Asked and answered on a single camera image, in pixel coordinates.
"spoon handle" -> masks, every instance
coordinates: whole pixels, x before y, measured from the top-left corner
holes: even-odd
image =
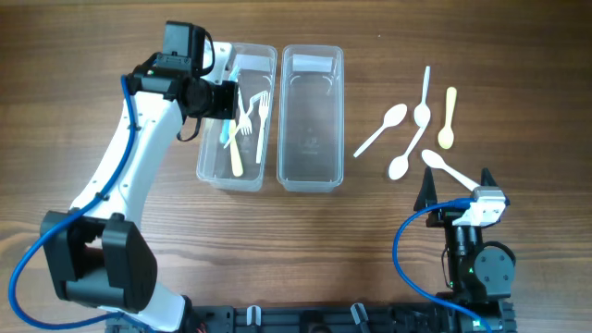
[[[405,151],[405,154],[403,154],[404,156],[409,156],[415,145],[419,142],[419,139],[424,134],[424,131],[426,131],[425,127],[419,128],[417,130],[417,133],[415,133],[413,140],[411,140],[411,143],[409,143],[409,147],[407,147],[407,151]]]
[[[451,176],[455,177],[456,180],[460,181],[465,188],[469,189],[469,191],[473,191],[476,187],[479,187],[479,184],[474,182],[472,179],[466,177],[448,165],[444,166],[442,169],[448,172]]]
[[[429,85],[429,66],[425,66],[424,73],[424,89],[422,90],[422,103],[426,102],[427,98],[427,86]]]
[[[456,104],[456,88],[449,87],[446,90],[446,123],[444,127],[449,128],[452,123],[452,114],[454,113],[454,105]]]
[[[380,133],[382,133],[383,130],[385,130],[384,125],[381,126],[380,129],[378,129],[376,132],[374,132],[374,134],[372,134],[372,136],[370,138],[368,138],[368,140],[366,140],[366,142],[362,143],[360,148],[358,148],[358,150],[355,151],[355,153],[353,153],[353,157],[358,157],[361,153],[363,153],[364,150],[366,150],[366,148],[368,148],[368,146],[370,144],[372,144],[372,142],[374,142],[374,140],[376,140],[378,135],[380,135]]]

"beige spoon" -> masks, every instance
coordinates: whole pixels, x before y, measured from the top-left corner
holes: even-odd
[[[446,91],[446,123],[438,134],[438,143],[444,149],[451,148],[454,142],[454,132],[451,127],[454,104],[456,104],[456,88],[449,87]]]

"wooden table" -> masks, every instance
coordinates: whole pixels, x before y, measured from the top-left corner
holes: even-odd
[[[589,3],[78,2],[0,7],[0,333],[37,331],[9,309],[10,273],[45,212],[67,210],[97,168],[121,112],[119,75],[161,49],[167,19],[204,26],[217,41],[273,45],[280,54],[292,43],[340,46],[346,158],[334,192],[284,191],[276,179],[279,89],[261,191],[211,188],[195,177],[200,139],[174,142],[142,220],[160,281],[196,304],[422,302],[396,274],[390,249],[412,213],[425,167],[419,154],[428,148],[473,179],[489,167],[512,199],[485,237],[518,257],[512,301],[519,331],[592,329]],[[432,66],[432,121],[407,175],[393,182],[386,168],[415,133],[411,117],[359,158],[352,154],[391,106],[419,102],[425,65]],[[437,135],[449,86],[459,92],[455,143],[442,151]],[[442,171],[435,179],[440,200],[468,195]],[[401,243],[403,268],[430,292],[445,289],[443,246],[442,230],[423,221]],[[28,312],[51,322],[96,314],[56,299],[40,254],[18,295]]]

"plastic tray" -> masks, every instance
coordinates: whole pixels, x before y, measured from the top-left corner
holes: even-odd
[[[284,49],[277,180],[288,191],[327,192],[343,181],[343,52]]]
[[[268,91],[271,96],[269,115],[265,123],[261,163],[257,164],[255,161],[257,140],[261,127],[261,118],[259,118],[257,112],[259,102],[256,102],[254,104],[254,110],[250,115],[253,132],[250,135],[242,135],[239,132],[236,136],[243,168],[242,176],[234,177],[232,174],[230,147],[224,149],[224,144],[220,142],[220,133],[224,127],[225,120],[218,119],[206,119],[202,125],[203,138],[196,173],[199,179],[207,181],[219,189],[259,191],[263,185],[267,140],[269,138],[269,129],[273,114],[274,83],[278,52],[275,48],[267,45],[233,43],[232,46],[236,52],[232,68],[236,66],[240,67],[238,83],[245,112],[249,108],[249,99],[251,96],[262,91]],[[237,109],[236,112],[236,121],[238,124],[240,111]]]

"plastic spoon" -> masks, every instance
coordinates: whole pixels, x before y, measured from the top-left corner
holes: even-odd
[[[464,185],[464,187],[466,187],[470,191],[474,190],[476,187],[479,186],[479,184],[472,181],[470,178],[466,177],[462,173],[448,166],[440,155],[438,155],[435,152],[432,152],[431,150],[425,149],[422,152],[422,158],[429,167],[439,168],[448,172],[451,176],[455,177],[456,180],[460,181],[461,184]]]
[[[438,143],[444,149],[450,149],[454,142],[454,132],[450,126],[452,123],[452,113],[454,113],[454,104],[456,103],[456,88],[449,87],[446,91],[446,123],[438,134]]]
[[[372,144],[372,142],[374,142],[374,140],[376,140],[378,135],[380,135],[380,133],[382,133],[383,130],[385,130],[389,127],[399,125],[403,121],[403,119],[405,118],[406,114],[407,114],[407,105],[405,105],[405,104],[399,104],[399,105],[395,105],[395,106],[391,107],[390,110],[387,111],[387,114],[385,114],[385,119],[384,119],[380,129],[378,129],[374,134],[372,134],[372,136],[370,138],[368,138],[368,140],[366,140],[362,144],[362,146],[360,146],[360,148],[358,148],[357,151],[355,151],[355,153],[353,154],[353,157],[358,157],[361,153],[363,153],[364,150],[366,150],[366,148],[368,148],[368,146],[370,146],[370,144]]]
[[[413,111],[413,118],[415,119],[415,124],[419,126],[419,130],[417,131],[417,133],[415,133],[415,136],[413,137],[413,140],[411,140],[411,143],[409,144],[407,151],[405,151],[405,154],[393,159],[392,162],[390,162],[390,166],[388,166],[388,176],[393,180],[400,179],[407,172],[407,169],[409,168],[409,154],[411,153],[415,145],[419,142],[419,139],[424,134],[424,131],[426,131],[429,119],[432,117],[429,111],[429,107],[427,107],[426,105],[428,84],[429,66],[425,67],[422,102]]]

